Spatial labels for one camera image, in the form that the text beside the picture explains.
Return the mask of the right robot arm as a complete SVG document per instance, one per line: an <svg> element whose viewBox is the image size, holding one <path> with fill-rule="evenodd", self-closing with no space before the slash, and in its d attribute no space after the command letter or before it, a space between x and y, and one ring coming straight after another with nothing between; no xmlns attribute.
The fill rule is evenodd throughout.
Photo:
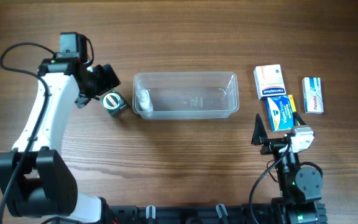
<svg viewBox="0 0 358 224"><path fill-rule="evenodd" d="M312 162L300 162L298 154L310 148L314 131L293 113L293 127L282 138L269 138L262 118L255 117L251 144L261 145L261 155L273 155L273 165L267 172L276 170L280 197L270 203L270 223L327 223L322 198L323 171Z"/></svg>

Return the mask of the white Panadol caplet box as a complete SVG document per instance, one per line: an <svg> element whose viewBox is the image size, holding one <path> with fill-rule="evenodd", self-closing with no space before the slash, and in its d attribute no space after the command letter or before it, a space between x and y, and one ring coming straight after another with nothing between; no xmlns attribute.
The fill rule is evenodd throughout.
<svg viewBox="0 0 358 224"><path fill-rule="evenodd" d="M302 80L303 98L306 114L322 114L324 112L322 85L320 78L305 77Z"/></svg>

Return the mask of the blue VapoDrops lozenge box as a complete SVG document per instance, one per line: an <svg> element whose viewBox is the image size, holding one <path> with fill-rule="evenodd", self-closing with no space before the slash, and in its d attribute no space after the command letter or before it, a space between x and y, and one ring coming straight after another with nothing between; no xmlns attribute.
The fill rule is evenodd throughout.
<svg viewBox="0 0 358 224"><path fill-rule="evenodd" d="M296 106L293 95L268 97L265 102L273 132L290 130L294 126Z"/></svg>

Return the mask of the green Zam-Buk ointment box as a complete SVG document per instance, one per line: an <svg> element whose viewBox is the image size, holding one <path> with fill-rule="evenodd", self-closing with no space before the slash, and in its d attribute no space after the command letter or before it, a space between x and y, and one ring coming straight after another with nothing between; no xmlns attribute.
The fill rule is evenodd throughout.
<svg viewBox="0 0 358 224"><path fill-rule="evenodd" d="M110 116L117 118L127 109L127 101L115 89L109 90L104 94L99 102Z"/></svg>

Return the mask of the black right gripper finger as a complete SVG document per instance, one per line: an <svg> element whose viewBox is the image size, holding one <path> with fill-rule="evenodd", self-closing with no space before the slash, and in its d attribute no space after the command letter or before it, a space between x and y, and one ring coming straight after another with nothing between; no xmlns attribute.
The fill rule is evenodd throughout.
<svg viewBox="0 0 358 224"><path fill-rule="evenodd" d="M293 112L293 125L294 126L301 126L305 125L306 123L301 119L300 115L294 111Z"/></svg>
<svg viewBox="0 0 358 224"><path fill-rule="evenodd" d="M267 142L267 132L265 130L262 118L257 113L255 116L255 128L252 135L251 144L252 145L262 145Z"/></svg>

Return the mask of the white Hansaplast plaster box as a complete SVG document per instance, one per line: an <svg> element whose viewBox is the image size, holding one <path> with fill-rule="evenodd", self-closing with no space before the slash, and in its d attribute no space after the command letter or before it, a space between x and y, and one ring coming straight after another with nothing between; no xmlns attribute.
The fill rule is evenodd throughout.
<svg viewBox="0 0 358 224"><path fill-rule="evenodd" d="M256 66L254 79L259 100L287 94L280 64Z"/></svg>

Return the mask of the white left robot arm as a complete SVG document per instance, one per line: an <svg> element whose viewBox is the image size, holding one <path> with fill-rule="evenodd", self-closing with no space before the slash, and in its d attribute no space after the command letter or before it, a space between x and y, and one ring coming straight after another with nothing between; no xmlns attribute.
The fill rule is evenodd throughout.
<svg viewBox="0 0 358 224"><path fill-rule="evenodd" d="M123 223L104 198L79 193L60 155L71 109L118 86L114 70L74 57L51 58L34 77L39 90L27 124L11 152L0 153L0 223L5 210L50 222Z"/></svg>

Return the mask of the white calamine lotion bottle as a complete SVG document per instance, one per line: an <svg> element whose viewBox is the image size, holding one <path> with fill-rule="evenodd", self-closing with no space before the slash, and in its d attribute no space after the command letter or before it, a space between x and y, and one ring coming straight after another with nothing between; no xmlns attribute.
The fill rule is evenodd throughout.
<svg viewBox="0 0 358 224"><path fill-rule="evenodd" d="M138 89L136 91L136 96L142 111L151 112L153 111L153 104L150 99L149 92L146 89Z"/></svg>

